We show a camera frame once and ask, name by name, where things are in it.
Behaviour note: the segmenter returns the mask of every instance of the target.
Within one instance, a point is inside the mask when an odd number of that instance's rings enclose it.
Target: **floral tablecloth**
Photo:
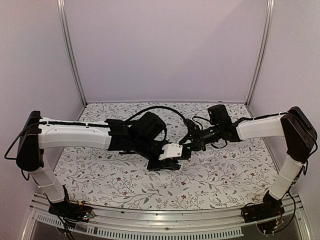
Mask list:
[[[172,107],[191,119],[195,115],[208,118],[207,108],[214,104],[93,103],[85,108],[80,120],[125,120],[154,105]],[[233,121],[250,116],[243,104],[226,104],[226,108]],[[186,134],[178,115],[165,109],[152,112],[165,121],[169,141],[178,142]],[[143,210],[199,210],[261,202],[277,175],[261,138],[229,143],[223,149],[207,146],[206,152],[193,153],[181,171],[147,171],[147,163],[136,154],[66,147],[54,173],[73,201]]]

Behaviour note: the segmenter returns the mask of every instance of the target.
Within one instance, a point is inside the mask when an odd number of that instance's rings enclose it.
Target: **floral patterned surface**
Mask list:
[[[94,103],[81,121],[125,120],[150,106],[169,106],[187,118],[208,118],[212,103]],[[232,121],[249,117],[243,104],[226,104]],[[168,128],[167,138],[178,142],[187,130],[180,117],[155,109]],[[200,120],[204,127],[208,124]],[[207,147],[186,160],[181,171],[147,171],[148,161],[89,147],[66,147],[54,170],[71,200],[93,205],[144,210],[199,210],[258,203],[277,175],[261,138]]]

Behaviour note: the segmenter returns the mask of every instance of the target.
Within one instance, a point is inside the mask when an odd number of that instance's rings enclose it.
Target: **white wall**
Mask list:
[[[68,0],[88,102],[245,102],[267,0]]]
[[[320,134],[320,1],[276,1],[265,59],[251,109],[254,115],[299,106]],[[270,139],[282,166],[284,139]],[[309,161],[307,176],[294,187],[300,194],[314,239],[320,236],[320,151]]]
[[[57,1],[1,0],[0,6],[0,239],[16,240],[35,184],[26,182],[15,161],[4,160],[3,155],[31,111],[75,120],[82,106]],[[58,152],[48,151],[51,164]]]

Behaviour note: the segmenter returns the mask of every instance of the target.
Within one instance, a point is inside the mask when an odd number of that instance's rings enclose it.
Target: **vent grille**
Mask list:
[[[39,222],[58,228],[63,228],[63,224],[56,216],[46,215],[38,212],[36,219]],[[103,227],[94,227],[88,225],[86,232],[77,230],[75,230],[75,232],[113,240],[223,240],[243,236],[241,227],[200,233],[137,233],[111,230]]]

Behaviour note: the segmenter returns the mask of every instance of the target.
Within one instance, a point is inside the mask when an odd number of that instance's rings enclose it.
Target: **vertical metal post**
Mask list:
[[[248,107],[250,107],[250,104],[252,103],[252,100],[253,100],[253,97],[254,97],[254,94],[256,91],[259,75],[261,72],[262,64],[264,61],[264,57],[265,57],[265,53],[266,53],[266,49],[267,49],[268,38],[269,38],[269,33],[270,33],[270,29],[271,29],[271,22],[272,22],[272,16],[273,16],[273,12],[274,12],[274,5],[275,5],[275,0],[268,0],[258,60],[255,65],[254,74],[253,74],[253,78],[252,78],[252,82],[251,82],[251,87],[250,87],[248,96],[245,101],[245,104]]]
[[[78,91],[81,103],[83,104],[83,106],[86,106],[87,100],[86,100],[84,89],[82,87],[82,83],[80,80],[76,59],[75,59],[74,51],[71,44],[71,38],[69,33],[68,21],[67,21],[67,13],[66,13],[66,7],[65,7],[65,0],[57,0],[57,4],[58,4],[58,12],[59,12],[59,17],[61,22],[64,43],[65,43],[66,51],[68,54],[73,79],[74,79],[75,86]]]

